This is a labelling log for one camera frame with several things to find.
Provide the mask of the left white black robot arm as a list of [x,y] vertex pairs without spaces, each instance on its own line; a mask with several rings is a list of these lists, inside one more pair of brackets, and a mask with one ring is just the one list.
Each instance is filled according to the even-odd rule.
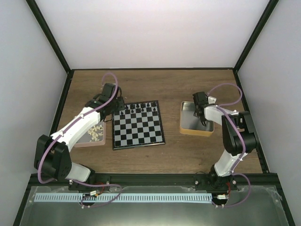
[[67,179],[78,181],[85,190],[95,187],[96,178],[91,175],[92,170],[73,163],[70,151],[89,129],[125,108],[121,94],[118,85],[104,84],[102,92],[89,100],[66,126],[50,136],[42,135],[38,138],[34,167],[38,171],[40,183]]

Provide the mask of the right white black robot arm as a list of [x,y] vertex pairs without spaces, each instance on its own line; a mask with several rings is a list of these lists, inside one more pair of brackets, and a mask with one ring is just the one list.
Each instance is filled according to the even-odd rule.
[[193,95],[195,106],[194,116],[203,126],[216,123],[222,127],[222,142],[224,151],[219,160],[208,173],[209,185],[221,189],[230,181],[235,168],[259,144],[250,112],[230,111],[215,104],[215,101],[205,92]]

